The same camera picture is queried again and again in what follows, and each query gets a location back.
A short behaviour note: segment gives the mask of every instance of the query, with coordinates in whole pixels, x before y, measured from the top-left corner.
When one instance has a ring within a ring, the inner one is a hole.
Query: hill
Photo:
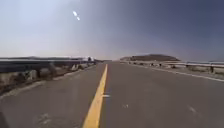
[[[149,55],[140,55],[140,56],[132,56],[132,57],[123,57],[120,60],[127,61],[180,61],[176,57],[162,55],[162,54],[149,54]]]

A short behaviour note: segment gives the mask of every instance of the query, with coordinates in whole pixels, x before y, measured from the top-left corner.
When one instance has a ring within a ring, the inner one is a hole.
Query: blue sky
[[[221,0],[0,0],[0,56],[224,61],[223,14]]]

